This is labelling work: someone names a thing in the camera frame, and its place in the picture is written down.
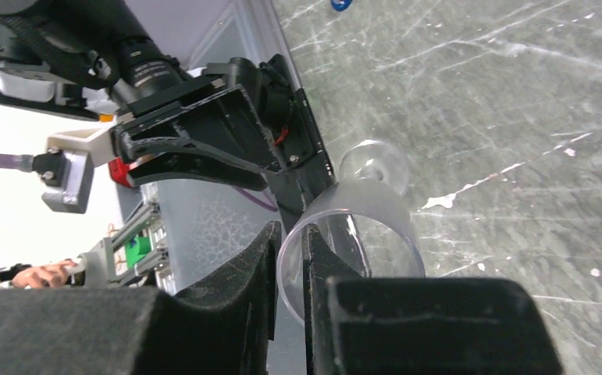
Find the marble tabletop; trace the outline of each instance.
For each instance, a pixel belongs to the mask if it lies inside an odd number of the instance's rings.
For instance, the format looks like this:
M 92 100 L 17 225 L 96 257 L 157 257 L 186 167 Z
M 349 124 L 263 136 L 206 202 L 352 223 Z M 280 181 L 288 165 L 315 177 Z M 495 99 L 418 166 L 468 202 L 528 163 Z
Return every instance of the marble tabletop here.
M 602 1 L 274 3 L 333 161 L 413 160 L 428 275 L 520 282 L 566 372 L 602 374 Z

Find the purple cable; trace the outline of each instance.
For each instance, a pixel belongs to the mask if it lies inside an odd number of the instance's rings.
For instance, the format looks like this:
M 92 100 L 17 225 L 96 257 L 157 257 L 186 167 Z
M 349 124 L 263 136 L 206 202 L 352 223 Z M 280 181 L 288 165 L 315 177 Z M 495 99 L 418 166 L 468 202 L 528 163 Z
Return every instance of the purple cable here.
M 275 202 L 271 199 L 271 197 L 269 197 L 268 194 L 266 194 L 265 191 L 263 194 L 264 194 L 264 198 L 266 198 L 266 200 L 269 201 L 268 203 L 262 201 L 261 199 L 255 197 L 254 195 L 248 193 L 247 191 L 245 191 L 244 189 L 242 189 L 240 187 L 235 187 L 234 190 L 236 190 L 239 194 L 241 194 L 245 198 L 247 198 L 248 201 L 255 203 L 256 205 L 258 205 L 259 207 L 262 207 L 266 211 L 270 211 L 272 213 L 278 212 L 278 208 L 277 208 Z

